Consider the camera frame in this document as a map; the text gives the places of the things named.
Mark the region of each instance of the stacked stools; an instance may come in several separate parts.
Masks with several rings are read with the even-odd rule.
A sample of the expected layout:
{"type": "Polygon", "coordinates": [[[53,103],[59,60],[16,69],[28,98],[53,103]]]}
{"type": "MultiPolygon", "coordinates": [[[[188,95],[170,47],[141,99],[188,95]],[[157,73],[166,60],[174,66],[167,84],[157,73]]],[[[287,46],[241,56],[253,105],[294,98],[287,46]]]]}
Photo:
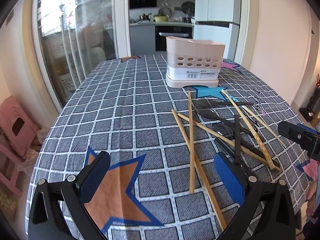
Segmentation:
{"type": "Polygon", "coordinates": [[[0,181],[21,197],[21,191],[16,187],[19,174],[16,164],[26,160],[38,127],[11,96],[0,106],[0,128],[0,181]]]}

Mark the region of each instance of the oven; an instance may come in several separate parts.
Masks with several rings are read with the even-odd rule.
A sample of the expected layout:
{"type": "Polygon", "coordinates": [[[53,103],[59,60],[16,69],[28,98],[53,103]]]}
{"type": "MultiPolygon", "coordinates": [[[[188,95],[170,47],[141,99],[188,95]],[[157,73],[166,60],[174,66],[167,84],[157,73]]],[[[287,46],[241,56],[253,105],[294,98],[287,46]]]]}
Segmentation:
{"type": "Polygon", "coordinates": [[[166,51],[167,36],[192,39],[192,27],[185,26],[156,26],[156,51],[166,51]]]}

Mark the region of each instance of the white refrigerator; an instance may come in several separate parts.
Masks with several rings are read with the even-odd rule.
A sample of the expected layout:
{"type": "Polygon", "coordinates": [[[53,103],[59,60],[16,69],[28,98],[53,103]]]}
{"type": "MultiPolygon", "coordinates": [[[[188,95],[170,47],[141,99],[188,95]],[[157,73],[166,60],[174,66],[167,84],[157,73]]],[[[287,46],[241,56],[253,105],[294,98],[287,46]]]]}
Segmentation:
{"type": "Polygon", "coordinates": [[[226,45],[224,58],[234,60],[240,27],[241,0],[195,0],[193,38],[226,45]]]}

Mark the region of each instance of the sliding glass door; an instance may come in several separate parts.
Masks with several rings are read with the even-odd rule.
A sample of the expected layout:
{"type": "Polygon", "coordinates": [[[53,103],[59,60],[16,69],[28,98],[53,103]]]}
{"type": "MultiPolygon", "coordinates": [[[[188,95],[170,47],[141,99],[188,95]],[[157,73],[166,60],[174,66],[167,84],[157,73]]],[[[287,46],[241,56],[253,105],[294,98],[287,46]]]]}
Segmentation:
{"type": "Polygon", "coordinates": [[[52,99],[61,109],[97,64],[130,56],[130,40],[123,35],[129,29],[127,2],[36,1],[36,53],[52,99]]]}

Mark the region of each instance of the dining table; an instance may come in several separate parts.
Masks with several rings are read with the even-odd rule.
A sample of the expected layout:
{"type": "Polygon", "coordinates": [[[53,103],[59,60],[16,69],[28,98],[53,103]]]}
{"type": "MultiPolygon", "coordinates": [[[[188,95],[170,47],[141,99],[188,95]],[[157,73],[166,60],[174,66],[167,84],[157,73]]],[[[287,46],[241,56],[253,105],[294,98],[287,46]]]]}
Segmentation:
{"type": "MultiPolygon", "coordinates": [[[[230,60],[225,63],[228,67],[220,70],[219,87],[240,102],[254,103],[249,108],[277,135],[281,121],[301,123],[290,105],[260,78],[230,60]]],[[[107,60],[92,70],[43,143],[29,184],[26,231],[39,179],[63,181],[69,175],[77,175],[101,151],[106,151],[111,166],[92,200],[84,206],[109,240],[205,240],[221,234],[198,170],[195,191],[189,193],[190,154],[172,109],[188,116],[188,91],[193,101],[204,98],[221,101],[223,95],[204,93],[193,86],[171,88],[165,81],[166,70],[166,53],[107,60]]],[[[214,112],[230,121],[236,114],[230,105],[217,105],[214,112]]],[[[219,122],[195,112],[193,120],[210,129],[219,122]]],[[[182,123],[189,134],[189,123],[185,120],[182,123]]],[[[284,179],[297,213],[306,201],[310,181],[296,166],[308,160],[307,152],[279,136],[284,147],[264,126],[256,126],[280,171],[271,170],[243,153],[242,159],[260,181],[284,179]]],[[[196,126],[193,130],[195,154],[229,224],[240,206],[230,198],[213,164],[215,154],[224,150],[212,134],[196,126]]],[[[259,149],[253,138],[247,134],[241,137],[259,149]]],[[[81,239],[64,202],[60,207],[72,235],[81,239]]],[[[264,203],[260,202],[245,239],[252,236],[263,208],[264,203]]]]}

